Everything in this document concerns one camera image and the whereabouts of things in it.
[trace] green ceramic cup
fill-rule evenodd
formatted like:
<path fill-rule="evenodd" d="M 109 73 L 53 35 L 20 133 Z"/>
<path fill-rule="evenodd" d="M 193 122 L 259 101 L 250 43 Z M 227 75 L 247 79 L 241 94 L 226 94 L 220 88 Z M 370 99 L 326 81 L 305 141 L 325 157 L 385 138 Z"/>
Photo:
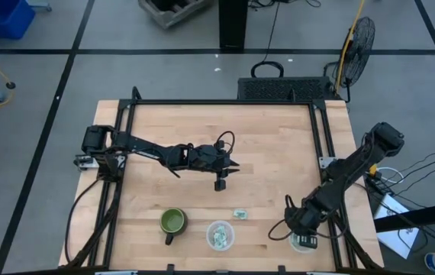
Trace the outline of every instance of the green ceramic cup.
<path fill-rule="evenodd" d="M 159 218 L 159 226 L 166 234 L 165 244 L 171 245 L 173 238 L 187 228 L 187 216 L 181 209 L 167 209 Z"/>

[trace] wooden table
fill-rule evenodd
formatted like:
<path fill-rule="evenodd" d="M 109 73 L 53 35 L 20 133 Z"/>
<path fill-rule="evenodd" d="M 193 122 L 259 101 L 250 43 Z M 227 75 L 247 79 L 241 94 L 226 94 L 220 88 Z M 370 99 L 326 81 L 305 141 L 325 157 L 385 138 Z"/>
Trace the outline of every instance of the wooden table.
<path fill-rule="evenodd" d="M 94 124 L 113 125 L 117 106 L 118 101 L 100 101 Z M 347 157 L 356 146 L 344 102 L 327 102 L 327 113 L 336 154 Z M 319 112 L 317 119 L 327 155 Z M 165 270 L 167 264 L 175 264 L 176 270 L 276 271 L 278 265 L 285 265 L 287 271 L 334 270 L 327 239 L 318 238 L 314 253 L 299 254 L 288 241 L 267 238 L 269 229 L 283 218 L 284 195 L 290 194 L 300 204 L 301 198 L 320 183 L 307 106 L 138 105 L 131 134 L 169 146 L 213 144 L 226 130 L 236 135 L 232 159 L 240 163 L 241 171 L 227 178 L 222 192 L 214 191 L 213 174 L 182 171 L 182 178 L 177 179 L 154 160 L 129 157 L 111 269 Z M 82 173 L 77 195 L 93 182 L 95 174 L 95 170 Z M 101 189 L 99 183 L 74 211 L 69 237 L 72 257 L 94 229 Z M 169 207 L 183 209 L 189 223 L 184 235 L 166 246 L 159 218 Z M 372 259 L 383 265 L 365 191 L 349 188 L 346 208 L 353 235 Z M 233 218 L 234 209 L 246 209 L 248 219 Z M 234 227 L 236 240 L 228 251 L 213 251 L 205 240 L 208 225 L 216 220 L 229 221 Z M 319 231 L 328 235 L 327 224 Z M 274 233 L 287 232 L 283 225 Z M 98 263 L 102 262 L 105 242 L 104 236 Z M 343 240 L 340 246 L 343 265 L 347 266 Z"/>

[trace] black pole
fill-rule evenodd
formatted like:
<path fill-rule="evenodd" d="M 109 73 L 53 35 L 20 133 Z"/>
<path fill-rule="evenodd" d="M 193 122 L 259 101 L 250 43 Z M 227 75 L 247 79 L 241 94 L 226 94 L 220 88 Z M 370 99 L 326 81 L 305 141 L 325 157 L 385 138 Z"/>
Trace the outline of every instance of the black pole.
<path fill-rule="evenodd" d="M 435 206 L 409 211 L 398 215 L 392 215 L 385 218 L 378 218 L 374 220 L 375 229 L 377 232 L 385 232 L 412 228 L 413 226 L 408 224 L 405 219 L 411 221 L 415 225 L 435 224 Z"/>

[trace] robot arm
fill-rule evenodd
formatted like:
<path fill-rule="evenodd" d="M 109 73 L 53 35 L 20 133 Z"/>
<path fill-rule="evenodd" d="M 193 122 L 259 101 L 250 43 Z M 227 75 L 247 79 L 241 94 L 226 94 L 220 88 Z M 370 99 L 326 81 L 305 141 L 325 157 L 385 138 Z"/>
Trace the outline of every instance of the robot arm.
<path fill-rule="evenodd" d="M 404 145 L 404 135 L 385 122 L 378 123 L 364 138 L 364 144 L 348 158 L 335 160 L 322 171 L 322 184 L 302 199 L 300 208 L 287 203 L 285 223 L 292 232 L 316 235 L 319 224 L 331 218 L 340 207 L 345 190 L 373 164 L 395 156 Z"/>
<path fill-rule="evenodd" d="M 99 167 L 99 175 L 107 177 L 106 180 L 114 180 L 118 176 L 120 165 L 118 154 L 139 154 L 143 157 L 158 161 L 178 178 L 176 171 L 192 170 L 199 172 L 216 173 L 214 189 L 221 191 L 226 189 L 224 178 L 238 169 L 228 169 L 230 166 L 237 167 L 238 163 L 230 158 L 233 145 L 229 151 L 224 149 L 223 135 L 234 134 L 224 132 L 213 145 L 177 144 L 163 147 L 144 139 L 134 137 L 130 133 L 116 131 L 112 126 L 94 125 L 87 127 L 82 142 L 82 151 L 85 156 L 95 159 Z M 105 146 L 108 134 L 111 135 L 112 145 Z"/>

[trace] gray floor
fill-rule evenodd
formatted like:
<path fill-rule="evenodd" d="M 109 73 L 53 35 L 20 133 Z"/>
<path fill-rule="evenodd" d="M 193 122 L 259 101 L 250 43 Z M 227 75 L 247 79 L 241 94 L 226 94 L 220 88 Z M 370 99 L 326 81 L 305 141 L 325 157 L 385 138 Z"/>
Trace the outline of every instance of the gray floor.
<path fill-rule="evenodd" d="M 340 49 L 359 0 L 321 0 L 314 9 L 304 1 L 283 5 L 272 48 Z M 435 27 L 435 0 L 423 0 Z M 87 0 L 51 1 L 53 12 L 40 11 L 19 41 L 0 40 L 6 49 L 70 49 Z M 265 48 L 275 9 L 249 12 L 246 48 Z M 367 0 L 363 15 L 375 21 L 378 50 L 435 50 L 414 1 Z M 218 9 L 210 7 L 192 20 L 161 30 L 136 0 L 95 0 L 81 49 L 215 49 Z M 85 126 L 92 123 L 96 102 L 127 98 L 138 86 L 145 99 L 233 99 L 237 80 L 263 55 L 77 55 L 61 98 L 33 189 L 5 266 L 5 272 L 54 268 L 73 201 L 78 172 L 72 165 Z M 286 76 L 319 76 L 337 56 L 270 55 Z M 59 85 L 67 55 L 0 55 L 0 67 L 16 82 L 15 97 L 0 108 L 0 244 L 31 163 L 41 130 Z M 260 76 L 276 71 L 260 69 Z M 404 132 L 403 151 L 382 165 L 403 169 L 435 151 L 435 55 L 372 56 L 352 88 L 350 120 L 357 144 L 377 121 Z M 428 171 L 395 187 L 400 191 Z M 435 205 L 435 174 L 404 195 Z M 417 208 L 402 201 L 408 207 Z M 423 243 L 418 237 L 416 245 Z M 383 248 L 394 270 L 429 273 L 422 257 L 435 241 L 403 260 Z"/>

